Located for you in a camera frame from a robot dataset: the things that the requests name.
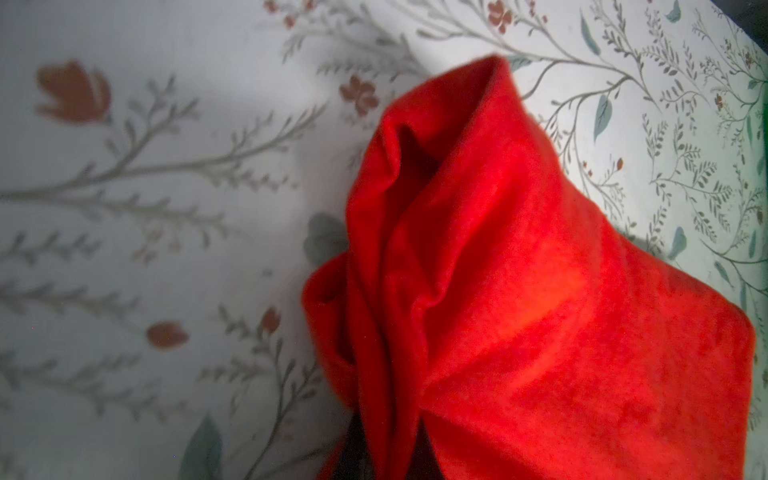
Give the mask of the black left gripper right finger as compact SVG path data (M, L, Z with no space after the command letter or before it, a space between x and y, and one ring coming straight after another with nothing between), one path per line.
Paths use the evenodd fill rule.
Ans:
M423 421L419 424L414 444L409 480L444 480Z

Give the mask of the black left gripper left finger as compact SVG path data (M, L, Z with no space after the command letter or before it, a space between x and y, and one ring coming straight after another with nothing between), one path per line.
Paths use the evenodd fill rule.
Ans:
M373 480L370 458L361 415L352 416L343 448L331 474L332 480Z

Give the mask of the red t-shirt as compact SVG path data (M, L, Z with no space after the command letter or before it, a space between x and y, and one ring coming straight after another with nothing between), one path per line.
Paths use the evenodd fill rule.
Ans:
M302 304L374 479L740 479L755 330L566 178L507 62L395 101Z

